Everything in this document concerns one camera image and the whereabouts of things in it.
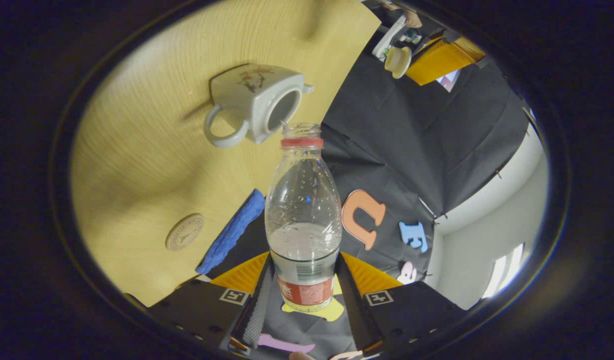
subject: round coaster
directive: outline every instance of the round coaster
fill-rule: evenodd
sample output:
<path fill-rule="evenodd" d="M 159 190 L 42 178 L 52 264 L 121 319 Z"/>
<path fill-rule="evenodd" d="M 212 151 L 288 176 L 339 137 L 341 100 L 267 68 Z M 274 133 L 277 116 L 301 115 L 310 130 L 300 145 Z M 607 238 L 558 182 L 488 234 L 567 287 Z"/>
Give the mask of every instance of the round coaster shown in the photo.
<path fill-rule="evenodd" d="M 191 214 L 179 221 L 167 235 L 165 246 L 172 251 L 186 248 L 203 228 L 205 219 L 201 214 Z"/>

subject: blue foam letter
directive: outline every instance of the blue foam letter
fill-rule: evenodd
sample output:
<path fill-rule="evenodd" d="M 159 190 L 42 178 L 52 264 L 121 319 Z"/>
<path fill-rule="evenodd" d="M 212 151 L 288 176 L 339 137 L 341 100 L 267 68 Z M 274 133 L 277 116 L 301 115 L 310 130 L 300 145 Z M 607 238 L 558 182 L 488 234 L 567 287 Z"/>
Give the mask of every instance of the blue foam letter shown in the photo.
<path fill-rule="evenodd" d="M 398 225 L 400 226 L 402 242 L 409 244 L 414 249 L 422 247 L 420 250 L 426 253 L 428 245 L 423 224 L 419 221 L 417 225 L 405 225 L 405 223 L 401 221 Z"/>

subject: black cloth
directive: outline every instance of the black cloth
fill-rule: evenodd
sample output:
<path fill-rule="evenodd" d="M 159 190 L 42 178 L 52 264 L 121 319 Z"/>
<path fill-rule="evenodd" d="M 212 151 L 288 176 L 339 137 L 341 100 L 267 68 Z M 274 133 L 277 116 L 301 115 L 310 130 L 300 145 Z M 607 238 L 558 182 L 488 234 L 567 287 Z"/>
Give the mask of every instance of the black cloth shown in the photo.
<path fill-rule="evenodd" d="M 516 152 L 528 124 L 522 101 L 493 63 L 463 68 L 448 93 L 435 81 L 394 79 L 366 54 L 323 123 L 389 168 L 436 216 L 483 187 Z"/>
<path fill-rule="evenodd" d="M 325 140 L 323 159 L 329 167 L 336 182 L 341 202 L 355 190 L 366 191 L 377 202 L 385 204 L 385 216 L 380 226 L 363 210 L 356 210 L 356 223 L 367 231 L 376 231 L 373 247 L 365 250 L 365 244 L 343 231 L 340 250 L 353 255 L 364 262 L 396 278 L 400 267 L 405 262 L 412 262 L 421 278 L 429 265 L 429 256 L 433 249 L 434 230 L 433 215 L 419 199 L 419 194 L 412 191 L 407 184 L 389 166 L 362 150 L 348 137 L 336 132 L 327 124 L 322 126 L 321 136 Z M 423 224 L 428 250 L 412 248 L 401 240 L 399 223 Z"/>

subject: water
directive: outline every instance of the water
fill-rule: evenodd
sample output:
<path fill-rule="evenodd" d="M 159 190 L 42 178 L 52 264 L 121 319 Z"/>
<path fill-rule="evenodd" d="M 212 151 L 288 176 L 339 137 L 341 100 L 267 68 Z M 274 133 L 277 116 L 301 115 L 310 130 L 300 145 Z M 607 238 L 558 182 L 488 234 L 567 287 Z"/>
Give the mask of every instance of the water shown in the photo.
<path fill-rule="evenodd" d="M 340 233 L 315 223 L 283 225 L 268 237 L 269 248 L 292 260 L 316 260 L 338 248 Z"/>

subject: white cup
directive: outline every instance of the white cup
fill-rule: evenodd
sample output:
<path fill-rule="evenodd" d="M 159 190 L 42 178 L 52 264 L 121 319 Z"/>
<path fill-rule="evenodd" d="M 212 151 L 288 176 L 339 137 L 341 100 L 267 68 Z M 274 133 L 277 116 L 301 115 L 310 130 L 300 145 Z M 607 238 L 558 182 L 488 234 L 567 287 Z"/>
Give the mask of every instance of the white cup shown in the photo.
<path fill-rule="evenodd" d="M 398 48 L 396 46 L 389 49 L 387 59 L 385 59 L 385 70 L 391 71 L 394 79 L 400 79 L 405 75 L 412 63 L 412 50 L 409 47 Z"/>
<path fill-rule="evenodd" d="M 246 136 L 255 144 L 266 141 L 294 116 L 303 92 L 314 90 L 302 73 L 264 64 L 245 64 L 211 79 L 213 108 L 204 119 L 204 136 L 217 148 L 231 148 Z M 236 116 L 225 120 L 236 132 L 216 136 L 211 130 L 223 110 Z"/>

